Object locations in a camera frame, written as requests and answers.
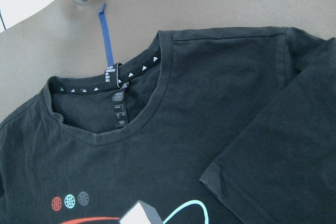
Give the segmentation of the black graphic t-shirt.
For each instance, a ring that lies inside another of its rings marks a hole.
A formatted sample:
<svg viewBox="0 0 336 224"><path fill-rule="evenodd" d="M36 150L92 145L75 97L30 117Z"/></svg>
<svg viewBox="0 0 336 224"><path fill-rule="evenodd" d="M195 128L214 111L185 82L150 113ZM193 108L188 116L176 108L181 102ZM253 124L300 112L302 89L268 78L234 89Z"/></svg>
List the black graphic t-shirt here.
<svg viewBox="0 0 336 224"><path fill-rule="evenodd" d="M1 123L1 223L335 223L335 39L159 31Z"/></svg>

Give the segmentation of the brown paper table cover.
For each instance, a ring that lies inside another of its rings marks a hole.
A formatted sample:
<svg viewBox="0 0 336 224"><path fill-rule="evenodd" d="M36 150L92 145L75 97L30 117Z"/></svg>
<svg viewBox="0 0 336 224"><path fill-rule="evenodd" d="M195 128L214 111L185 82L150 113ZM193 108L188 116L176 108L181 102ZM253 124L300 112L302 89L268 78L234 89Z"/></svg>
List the brown paper table cover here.
<svg viewBox="0 0 336 224"><path fill-rule="evenodd" d="M1 0L2 119L51 76L104 72L103 3L113 57L122 63L145 50L158 30L287 26L335 36L335 0Z"/></svg>

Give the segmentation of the blue tape line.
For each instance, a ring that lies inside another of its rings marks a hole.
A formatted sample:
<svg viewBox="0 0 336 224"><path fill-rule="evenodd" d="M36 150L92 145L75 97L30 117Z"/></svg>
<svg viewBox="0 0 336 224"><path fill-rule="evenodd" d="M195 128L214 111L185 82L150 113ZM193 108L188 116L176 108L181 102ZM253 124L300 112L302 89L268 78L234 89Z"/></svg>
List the blue tape line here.
<svg viewBox="0 0 336 224"><path fill-rule="evenodd" d="M111 67L112 65L114 65L114 58L113 58L113 51L112 51L112 44L111 44L111 39L110 39L110 34L109 34L108 23L107 23L106 15L104 12L105 7L106 7L106 3L103 3L98 12L98 17L99 17L100 25L102 29L102 36L103 36L104 48L106 52L107 64L108 64L108 67Z"/></svg>

